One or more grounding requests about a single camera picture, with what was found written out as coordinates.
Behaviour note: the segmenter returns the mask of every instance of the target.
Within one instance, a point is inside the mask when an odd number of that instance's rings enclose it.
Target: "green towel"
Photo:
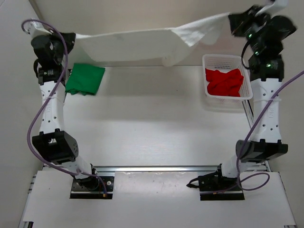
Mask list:
[[[66,83],[66,92],[72,95],[95,95],[105,73],[105,68],[89,64],[75,63],[72,74]]]

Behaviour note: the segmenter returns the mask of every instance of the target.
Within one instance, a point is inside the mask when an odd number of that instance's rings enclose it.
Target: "white plastic basket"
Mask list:
[[[240,97],[234,96],[215,96],[208,93],[207,86],[209,82],[206,80],[206,69],[219,70],[227,73],[234,69],[239,69],[242,76],[244,76],[243,84],[239,90]],[[203,56],[203,77],[205,93],[209,98],[216,99],[223,103],[239,103],[244,100],[250,100],[253,96],[250,85],[250,78],[248,71],[243,67],[240,56],[233,55],[214,55],[208,54]]]

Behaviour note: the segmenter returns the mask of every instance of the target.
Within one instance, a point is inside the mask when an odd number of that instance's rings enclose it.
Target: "white table surface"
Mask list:
[[[68,94],[64,115],[93,165],[218,165],[249,130],[241,106],[218,107],[201,66],[107,67],[97,95]]]
[[[242,173],[245,178],[251,173]],[[39,171],[24,221],[33,228],[283,228],[295,225],[279,173],[241,201],[200,201],[196,172],[115,173],[112,200],[70,199],[72,177]],[[253,188],[257,176],[243,183]]]

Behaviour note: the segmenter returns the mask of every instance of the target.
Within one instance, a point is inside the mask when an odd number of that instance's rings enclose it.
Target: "white backdrop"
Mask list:
[[[83,34],[155,29],[175,27],[200,18],[223,12],[242,12],[253,4],[264,0],[36,0],[44,19],[61,31]],[[298,31],[284,41],[285,78],[289,79],[303,69],[304,1],[291,0],[289,7],[281,12],[292,18]],[[229,39],[229,28],[218,43],[208,51],[223,54],[240,54],[243,40]],[[199,46],[181,65],[200,65],[206,47]],[[160,65],[159,60],[129,63],[108,63],[115,65]],[[280,106],[280,129],[289,152],[272,162],[280,170],[298,225],[304,227],[304,153],[302,134],[304,80],[299,79],[282,92]]]
[[[36,14],[26,0],[5,0],[0,5],[1,228],[18,226],[39,165],[26,143],[27,128],[41,105],[33,72],[35,54],[30,36],[20,27],[22,20],[31,17]]]

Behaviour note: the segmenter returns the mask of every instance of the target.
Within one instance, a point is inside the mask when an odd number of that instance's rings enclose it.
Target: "red towel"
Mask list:
[[[206,80],[209,82],[207,90],[210,95],[240,97],[238,92],[244,77],[239,69],[231,70],[228,73],[206,69]]]

